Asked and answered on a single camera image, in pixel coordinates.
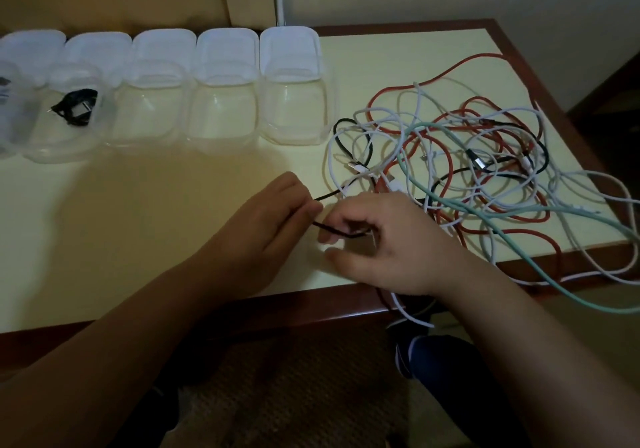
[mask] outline forearm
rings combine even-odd
[[[4,445],[106,445],[204,313],[187,281],[164,273],[8,382]]]
[[[640,400],[633,389],[505,275],[478,267],[443,301],[533,436],[546,446],[637,446]]]

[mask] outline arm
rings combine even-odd
[[[366,222],[375,257],[330,248],[358,282],[440,299],[466,327],[542,446],[635,447],[640,396],[497,268],[460,246],[402,193],[345,199],[324,221],[349,232]],[[321,242],[338,238],[325,231]]]
[[[191,258],[0,390],[3,446],[105,446],[204,315],[262,290],[322,205],[292,173],[249,199]]]

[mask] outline brown woven rug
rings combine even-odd
[[[188,388],[191,411],[163,448],[384,447],[406,439],[408,382],[380,325],[228,347]]]

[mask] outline tabletop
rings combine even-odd
[[[339,117],[351,117],[382,87],[426,80],[467,56],[498,52],[508,61],[477,59],[452,73],[450,80],[433,84],[431,93],[447,108],[457,108],[476,93],[503,107],[527,105],[531,96],[551,124],[550,152],[557,160],[572,169],[603,170],[493,20],[316,30],[337,76]],[[392,106],[395,98],[383,96],[380,103]],[[261,140],[251,155],[225,158],[108,155],[66,165],[36,165],[20,157],[0,162],[0,243],[6,251],[0,265],[0,331],[6,332],[0,334],[0,369],[28,365],[187,257],[277,174],[291,169],[314,196],[326,193],[328,159],[332,157],[326,155],[326,144],[282,147]],[[340,168],[339,175],[346,179],[348,169]],[[608,181],[596,178],[593,183],[603,193],[618,193]],[[599,207],[625,223],[617,204]],[[552,231],[557,224],[547,227]],[[628,262],[631,248],[618,232],[577,229],[580,241],[603,267]],[[385,293],[348,284],[332,272],[323,262],[315,233],[305,236],[263,296],[227,305],[206,319],[200,331],[208,337],[251,337],[393,310]],[[589,264],[572,251],[572,244],[558,239],[564,274],[588,271]],[[552,269],[556,258],[546,243],[528,240],[521,245],[543,269]],[[500,268],[511,276],[538,279],[508,248],[500,250],[498,258]],[[570,287],[599,284],[602,279],[595,277]]]

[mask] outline hand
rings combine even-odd
[[[218,301],[252,296],[269,285],[322,209],[298,177],[286,172],[179,267]]]
[[[324,224],[342,232],[374,229],[376,254],[366,257],[336,248],[326,258],[350,280],[396,293],[441,297],[448,289],[471,283],[474,272],[488,263],[446,234],[404,193],[361,193],[339,201]],[[334,244],[339,237],[321,230],[318,241]]]

